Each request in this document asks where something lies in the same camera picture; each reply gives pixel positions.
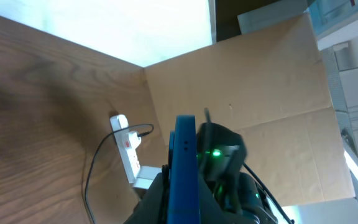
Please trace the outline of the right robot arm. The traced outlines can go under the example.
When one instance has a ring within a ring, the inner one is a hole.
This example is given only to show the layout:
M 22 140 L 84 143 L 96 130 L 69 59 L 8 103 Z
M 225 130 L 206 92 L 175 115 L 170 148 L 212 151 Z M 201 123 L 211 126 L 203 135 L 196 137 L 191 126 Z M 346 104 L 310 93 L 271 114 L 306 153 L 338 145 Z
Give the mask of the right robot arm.
M 168 163 L 162 166 L 130 224 L 277 223 L 270 203 L 289 224 L 272 193 L 245 164 L 240 134 L 195 116 L 178 115 L 170 133 Z

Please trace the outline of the blue Galaxy S25 smartphone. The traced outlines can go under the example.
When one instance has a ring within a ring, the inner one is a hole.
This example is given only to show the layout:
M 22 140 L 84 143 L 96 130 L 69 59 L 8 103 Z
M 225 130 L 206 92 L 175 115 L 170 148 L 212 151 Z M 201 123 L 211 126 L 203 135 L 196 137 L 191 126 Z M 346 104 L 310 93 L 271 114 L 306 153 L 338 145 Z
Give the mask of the blue Galaxy S25 smartphone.
M 168 224 L 199 224 L 196 124 L 193 115 L 178 115 L 170 133 Z

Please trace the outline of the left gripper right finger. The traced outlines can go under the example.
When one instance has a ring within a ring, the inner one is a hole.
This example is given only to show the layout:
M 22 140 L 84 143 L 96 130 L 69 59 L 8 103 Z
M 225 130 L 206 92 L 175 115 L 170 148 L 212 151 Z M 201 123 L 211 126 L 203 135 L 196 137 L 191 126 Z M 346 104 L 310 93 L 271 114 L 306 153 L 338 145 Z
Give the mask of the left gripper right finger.
M 235 224 L 233 216 L 224 213 L 211 194 L 202 176 L 198 176 L 201 224 Z

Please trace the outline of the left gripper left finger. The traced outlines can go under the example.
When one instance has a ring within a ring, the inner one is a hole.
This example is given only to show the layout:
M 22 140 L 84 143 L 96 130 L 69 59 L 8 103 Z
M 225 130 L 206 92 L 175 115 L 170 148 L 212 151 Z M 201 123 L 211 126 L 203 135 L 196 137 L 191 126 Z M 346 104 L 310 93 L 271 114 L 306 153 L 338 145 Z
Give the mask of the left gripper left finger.
M 168 180 L 159 173 L 124 224 L 166 224 L 168 198 Z

